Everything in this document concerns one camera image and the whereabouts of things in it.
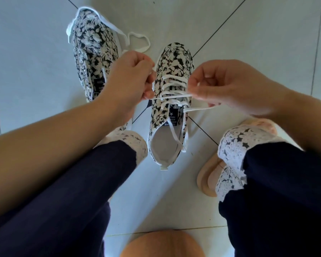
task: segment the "white tile floor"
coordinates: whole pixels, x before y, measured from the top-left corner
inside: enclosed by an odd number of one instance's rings
[[[196,65],[240,59],[321,99],[321,0],[0,0],[0,133],[85,102],[65,34],[81,5],[125,32],[149,36],[154,60],[178,41]],[[138,106],[133,124],[145,139],[146,105]],[[220,106],[190,117],[188,152],[163,172],[148,157],[114,195],[107,256],[118,256],[143,232],[166,228],[185,229],[207,256],[233,256],[218,203],[198,191],[195,179],[223,132],[245,116]]]

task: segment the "hand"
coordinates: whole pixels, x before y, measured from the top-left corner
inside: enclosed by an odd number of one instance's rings
[[[223,103],[255,117],[277,113],[293,93],[239,60],[201,64],[188,80],[188,92],[209,106]]]
[[[132,118],[140,101],[154,97],[152,82],[156,73],[152,67],[154,62],[136,51],[124,53],[112,64],[105,88],[96,100],[109,104],[109,110],[119,115],[119,125]]]

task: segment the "white shoelace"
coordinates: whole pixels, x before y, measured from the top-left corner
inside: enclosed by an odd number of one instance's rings
[[[68,25],[68,27],[67,27],[66,32],[67,32],[67,35],[68,35],[68,42],[69,42],[69,43],[70,43],[70,37],[71,37],[72,31],[73,31],[73,26],[74,26],[75,20],[77,19],[80,11],[81,11],[81,10],[84,10],[84,9],[89,9],[89,10],[95,12],[95,13],[97,14],[97,16],[99,17],[100,21],[101,21],[104,25],[106,25],[106,26],[109,27],[110,29],[114,30],[116,33],[119,33],[119,34],[121,34],[122,36],[124,36],[126,47],[128,47],[128,46],[130,45],[130,36],[131,36],[131,35],[132,35],[132,36],[135,36],[135,37],[137,37],[137,38],[139,38],[139,39],[140,39],[140,38],[145,38],[146,41],[147,41],[147,44],[148,44],[147,46],[142,47],[142,48],[140,48],[140,49],[135,49],[135,51],[138,51],[138,52],[143,53],[143,52],[147,51],[147,50],[149,49],[149,47],[151,46],[151,43],[150,43],[149,38],[147,38],[145,35],[139,34],[139,33],[135,33],[135,32],[132,32],[132,31],[131,31],[131,32],[129,32],[129,33],[127,34],[127,36],[126,36],[126,34],[124,34],[124,33],[122,32],[122,30],[120,30],[120,29],[117,28],[114,24],[112,24],[111,22],[109,22],[109,21],[108,21],[105,17],[103,17],[100,13],[98,13],[98,12],[97,12],[96,10],[94,10],[93,8],[91,8],[91,7],[86,7],[86,6],[82,6],[82,7],[78,8],[75,18],[69,23],[69,25]]]
[[[166,88],[169,88],[170,86],[182,86],[184,88],[187,88],[188,87],[188,79],[186,79],[185,77],[178,77],[178,76],[174,76],[174,75],[164,75],[162,77],[162,79],[165,81],[168,79],[168,82],[163,84],[162,92],[159,94],[159,97],[152,98],[152,100],[161,99],[161,101],[163,101],[164,99],[167,99],[167,101],[164,101],[161,103],[161,105],[160,105],[161,110],[163,110],[167,104],[177,104],[179,107],[186,107],[183,109],[183,112],[190,112],[190,111],[205,110],[205,109],[214,108],[214,107],[190,108],[189,99],[187,97],[191,97],[192,96],[191,94],[188,94],[187,92],[182,91],[182,90],[169,90],[169,89],[165,90]],[[175,99],[175,98],[181,98],[181,97],[184,98],[183,101],[179,101],[179,100]],[[175,141],[179,144],[179,146],[181,146],[181,148],[182,148],[181,150],[183,152],[186,152],[186,150],[187,150],[186,143],[188,141],[188,132],[185,133],[184,142],[182,144],[175,133],[175,129],[171,123],[170,118],[168,118],[167,122],[169,124],[172,136],[174,137]]]

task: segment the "forearm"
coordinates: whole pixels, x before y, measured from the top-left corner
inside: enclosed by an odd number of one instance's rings
[[[56,177],[115,128],[115,114],[104,108],[94,101],[0,136],[0,214]]]
[[[270,118],[304,150],[321,154],[321,100],[292,92]]]

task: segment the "lace-up sneaker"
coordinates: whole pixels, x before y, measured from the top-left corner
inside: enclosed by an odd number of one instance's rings
[[[73,42],[77,72],[88,102],[103,90],[112,63],[123,53],[117,33],[124,36],[126,46],[130,44],[130,35],[145,38],[149,45],[137,50],[139,52],[145,52],[150,47],[146,36],[134,32],[126,36],[90,7],[78,9],[66,32],[68,41],[72,39]],[[132,120],[120,127],[120,130],[131,129],[131,126]]]
[[[186,151],[187,111],[191,105],[186,91],[194,64],[189,50],[175,42],[165,47],[156,65],[155,99],[147,144],[154,161],[161,165],[161,170],[167,170],[180,152]]]

